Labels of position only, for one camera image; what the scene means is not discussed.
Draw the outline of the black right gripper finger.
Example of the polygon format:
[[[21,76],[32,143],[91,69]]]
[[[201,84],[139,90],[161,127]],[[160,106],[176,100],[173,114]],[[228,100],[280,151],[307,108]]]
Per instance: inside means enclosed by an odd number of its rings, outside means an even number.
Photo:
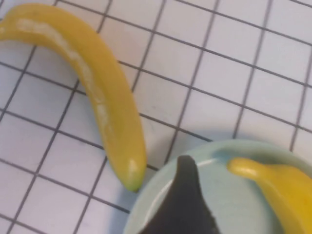
[[[142,234],[219,234],[207,206],[198,168],[191,156],[177,158],[173,182],[157,212],[140,231]]]

